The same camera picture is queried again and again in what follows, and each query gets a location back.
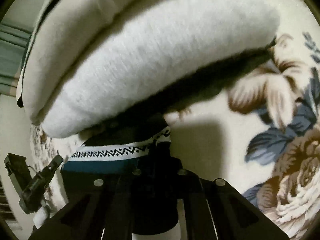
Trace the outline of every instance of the white cloth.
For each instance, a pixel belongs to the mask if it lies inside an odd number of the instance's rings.
[[[265,47],[278,24],[264,0],[140,0],[62,79],[42,127],[56,138],[78,133],[202,66]]]
[[[35,216],[33,217],[33,222],[37,229],[39,229],[44,222],[49,218],[49,212],[45,207],[39,208],[36,212]]]
[[[45,0],[17,87],[33,124],[62,76],[95,36],[134,0]]]

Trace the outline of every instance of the silver bolt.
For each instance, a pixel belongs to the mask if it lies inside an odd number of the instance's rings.
[[[134,176],[140,176],[141,173],[142,173],[142,171],[141,171],[140,169],[135,169],[135,170],[132,172],[132,174],[133,174]]]
[[[226,181],[224,179],[216,179],[217,186],[224,186],[225,184],[226,184]]]
[[[180,175],[180,176],[185,176],[185,175],[187,175],[187,173],[188,172],[185,169],[178,170],[178,175]]]
[[[96,187],[101,187],[103,185],[103,180],[102,179],[96,179],[93,184],[96,186]]]

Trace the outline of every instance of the brown flower print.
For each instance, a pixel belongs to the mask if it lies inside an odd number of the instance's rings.
[[[284,130],[292,121],[295,100],[302,96],[310,78],[309,67],[294,57],[292,41],[289,34],[281,35],[269,49],[271,60],[239,79],[228,91],[232,111],[248,114],[266,103],[277,128]]]
[[[320,210],[320,130],[295,138],[257,193],[259,209],[291,239],[300,239]]]

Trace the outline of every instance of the white fleece cushion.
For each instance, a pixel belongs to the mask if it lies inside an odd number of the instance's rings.
[[[133,1],[46,0],[17,88],[18,105],[23,99],[31,123],[38,123],[39,111],[96,35]]]
[[[114,117],[202,66],[271,43],[264,0],[139,0],[62,79],[41,112],[51,137]]]

